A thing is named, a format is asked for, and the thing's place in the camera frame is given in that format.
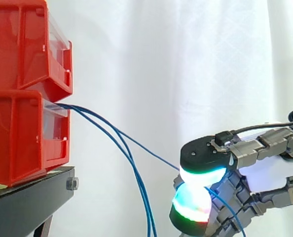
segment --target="green light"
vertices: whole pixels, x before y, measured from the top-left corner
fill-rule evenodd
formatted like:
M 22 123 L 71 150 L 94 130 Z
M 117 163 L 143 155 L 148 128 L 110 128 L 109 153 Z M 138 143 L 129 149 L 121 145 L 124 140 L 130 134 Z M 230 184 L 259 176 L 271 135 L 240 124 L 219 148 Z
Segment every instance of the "green light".
M 193 189 L 183 183 L 176 191 L 173 205 L 180 215 L 191 221 L 208 222 L 211 198 L 204 187 Z
M 185 171 L 180 167 L 180 175 L 183 181 L 191 186 L 209 186 L 219 182 L 225 175 L 226 168 L 219 168 L 207 173 L 194 174 Z

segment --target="red plastic bin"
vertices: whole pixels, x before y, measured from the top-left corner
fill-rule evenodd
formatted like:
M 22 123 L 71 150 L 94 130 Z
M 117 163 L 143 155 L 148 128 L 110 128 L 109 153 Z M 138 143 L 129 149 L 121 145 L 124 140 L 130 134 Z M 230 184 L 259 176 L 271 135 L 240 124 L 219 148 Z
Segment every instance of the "red plastic bin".
M 0 184 L 45 175 L 69 161 L 70 112 L 37 91 L 0 91 Z
M 72 44 L 44 0 L 0 0 L 0 90 L 37 90 L 51 102 L 73 92 Z

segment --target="white curtain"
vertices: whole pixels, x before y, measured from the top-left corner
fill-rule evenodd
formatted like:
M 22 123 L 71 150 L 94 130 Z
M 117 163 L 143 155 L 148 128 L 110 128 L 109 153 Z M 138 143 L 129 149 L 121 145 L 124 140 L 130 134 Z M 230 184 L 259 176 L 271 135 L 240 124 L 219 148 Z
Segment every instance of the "white curtain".
M 73 42 L 74 94 L 155 153 L 179 164 L 181 146 L 293 110 L 291 0 L 48 0 Z M 145 237 L 146 216 L 125 157 L 73 114 L 70 165 L 79 190 L 51 237 Z M 160 237 L 176 171 L 131 144 Z M 293 206 L 253 219 L 248 237 L 293 237 Z

